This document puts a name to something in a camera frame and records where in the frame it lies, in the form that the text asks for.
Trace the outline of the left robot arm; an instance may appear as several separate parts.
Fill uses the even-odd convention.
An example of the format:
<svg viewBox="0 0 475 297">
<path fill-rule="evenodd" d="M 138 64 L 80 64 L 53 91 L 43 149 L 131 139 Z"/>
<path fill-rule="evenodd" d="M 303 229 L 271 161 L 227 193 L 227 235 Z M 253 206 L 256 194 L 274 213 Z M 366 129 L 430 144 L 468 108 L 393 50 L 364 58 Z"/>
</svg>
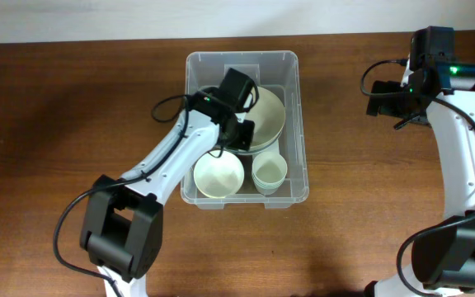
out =
<svg viewBox="0 0 475 297">
<path fill-rule="evenodd" d="M 109 296 L 144 296 L 145 274 L 162 246 L 164 205 L 194 163 L 214 147 L 251 146 L 254 124 L 241 120 L 259 100 L 253 79 L 229 69 L 217 87 L 181 95 L 174 127 L 138 165 L 118 179 L 93 184 L 80 246 L 96 265 Z"/>
</svg>

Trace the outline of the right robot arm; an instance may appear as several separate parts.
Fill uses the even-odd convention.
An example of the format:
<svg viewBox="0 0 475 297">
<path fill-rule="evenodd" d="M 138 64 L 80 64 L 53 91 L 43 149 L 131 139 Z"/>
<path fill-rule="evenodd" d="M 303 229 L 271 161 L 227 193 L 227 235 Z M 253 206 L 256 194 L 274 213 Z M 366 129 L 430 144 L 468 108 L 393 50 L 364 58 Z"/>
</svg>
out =
<svg viewBox="0 0 475 297">
<path fill-rule="evenodd" d="M 367 114 L 392 116 L 397 127 L 430 127 L 444 179 L 444 215 L 401 245 L 409 265 L 369 283 L 367 296 L 457 296 L 475 293 L 475 64 L 454 53 L 454 30 L 416 31 L 410 54 L 400 60 L 402 79 L 377 81 L 364 94 Z"/>
</svg>

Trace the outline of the white cup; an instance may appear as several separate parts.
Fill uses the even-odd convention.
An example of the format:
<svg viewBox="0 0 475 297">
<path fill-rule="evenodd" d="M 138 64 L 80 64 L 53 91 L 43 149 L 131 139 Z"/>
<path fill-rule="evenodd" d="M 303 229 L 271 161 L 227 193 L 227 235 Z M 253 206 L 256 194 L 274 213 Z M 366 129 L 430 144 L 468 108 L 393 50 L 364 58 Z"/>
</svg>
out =
<svg viewBox="0 0 475 297">
<path fill-rule="evenodd" d="M 253 159 L 252 176 L 265 186 L 279 186 L 287 173 L 288 164 L 279 153 L 264 152 Z"/>
</svg>

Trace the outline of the grey cup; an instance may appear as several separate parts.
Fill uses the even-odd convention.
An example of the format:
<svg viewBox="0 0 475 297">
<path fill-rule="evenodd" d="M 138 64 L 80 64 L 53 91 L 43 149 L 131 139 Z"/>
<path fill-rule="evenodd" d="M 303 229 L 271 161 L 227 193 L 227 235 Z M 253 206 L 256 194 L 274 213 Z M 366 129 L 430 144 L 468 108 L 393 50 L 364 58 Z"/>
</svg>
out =
<svg viewBox="0 0 475 297">
<path fill-rule="evenodd" d="M 269 188 L 269 189 L 265 189 L 265 188 L 257 188 L 258 192 L 261 193 L 262 195 L 264 196 L 268 196 L 268 195 L 272 195 L 274 193 L 276 193 L 278 191 L 278 188 Z"/>
</svg>

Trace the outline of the white bowl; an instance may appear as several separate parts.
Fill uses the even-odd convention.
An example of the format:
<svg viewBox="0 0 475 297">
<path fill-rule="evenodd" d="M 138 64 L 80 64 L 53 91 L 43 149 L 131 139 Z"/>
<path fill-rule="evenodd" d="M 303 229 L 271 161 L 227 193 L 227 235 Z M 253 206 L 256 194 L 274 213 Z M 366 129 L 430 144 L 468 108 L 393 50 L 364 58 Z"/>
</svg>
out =
<svg viewBox="0 0 475 297">
<path fill-rule="evenodd" d="M 236 194 L 244 182 L 245 172 L 239 158 L 229 152 L 219 157 L 206 153 L 195 164 L 194 182 L 209 198 L 225 198 Z"/>
</svg>

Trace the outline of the mint green cup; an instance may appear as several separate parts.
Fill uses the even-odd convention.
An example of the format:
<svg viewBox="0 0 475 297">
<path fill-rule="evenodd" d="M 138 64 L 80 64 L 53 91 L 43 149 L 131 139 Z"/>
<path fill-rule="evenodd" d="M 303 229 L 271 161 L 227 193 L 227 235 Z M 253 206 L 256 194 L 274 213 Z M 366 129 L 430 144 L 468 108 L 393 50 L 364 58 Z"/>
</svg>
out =
<svg viewBox="0 0 475 297">
<path fill-rule="evenodd" d="M 264 193 L 264 192 L 276 191 L 284 183 L 285 180 L 282 179 L 281 181 L 274 182 L 274 183 L 263 182 L 257 179 L 254 179 L 253 181 L 254 181 L 254 185 L 256 189 L 259 192 Z"/>
</svg>

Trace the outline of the beige plate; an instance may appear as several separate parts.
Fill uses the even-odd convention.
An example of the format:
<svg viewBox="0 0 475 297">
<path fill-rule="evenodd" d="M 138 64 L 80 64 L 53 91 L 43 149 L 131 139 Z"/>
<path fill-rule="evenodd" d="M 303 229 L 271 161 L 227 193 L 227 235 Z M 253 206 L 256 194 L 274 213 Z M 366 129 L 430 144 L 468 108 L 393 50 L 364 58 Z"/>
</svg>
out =
<svg viewBox="0 0 475 297">
<path fill-rule="evenodd" d="M 262 124 L 285 124 L 285 106 L 281 100 L 266 88 L 258 87 L 258 92 L 259 102 L 245 114 L 243 121 L 251 120 Z"/>
</svg>

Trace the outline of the dark blue plate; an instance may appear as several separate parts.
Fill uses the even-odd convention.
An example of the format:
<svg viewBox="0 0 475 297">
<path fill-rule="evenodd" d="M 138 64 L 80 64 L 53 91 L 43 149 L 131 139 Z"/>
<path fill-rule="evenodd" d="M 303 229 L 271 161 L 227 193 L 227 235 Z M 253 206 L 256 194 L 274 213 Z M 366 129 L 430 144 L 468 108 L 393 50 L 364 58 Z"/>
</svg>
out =
<svg viewBox="0 0 475 297">
<path fill-rule="evenodd" d="M 245 120 L 232 130 L 221 132 L 216 145 L 234 154 L 254 154 L 270 147 L 283 131 L 284 124 Z"/>
</svg>

